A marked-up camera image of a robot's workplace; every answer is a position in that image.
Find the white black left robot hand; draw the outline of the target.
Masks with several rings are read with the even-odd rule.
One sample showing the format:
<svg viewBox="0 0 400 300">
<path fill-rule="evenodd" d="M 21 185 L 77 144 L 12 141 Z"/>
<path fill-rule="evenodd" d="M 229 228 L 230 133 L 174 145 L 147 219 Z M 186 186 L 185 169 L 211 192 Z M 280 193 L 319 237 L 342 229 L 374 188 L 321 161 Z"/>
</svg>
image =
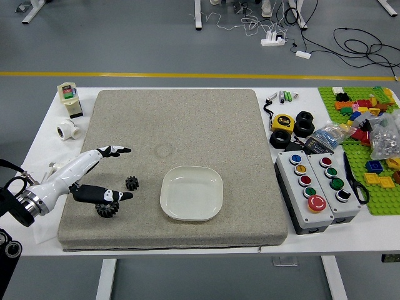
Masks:
<svg viewBox="0 0 400 300">
<path fill-rule="evenodd" d="M 131 149 L 123 146 L 104 146 L 86 151 L 58 169 L 43 183 L 28 187 L 24 194 L 38 209 L 38 214 L 43 216 L 52 211 L 58 198 L 69 194 L 70 187 L 80 181 L 102 158 L 118 157 L 129 152 Z"/>
</svg>

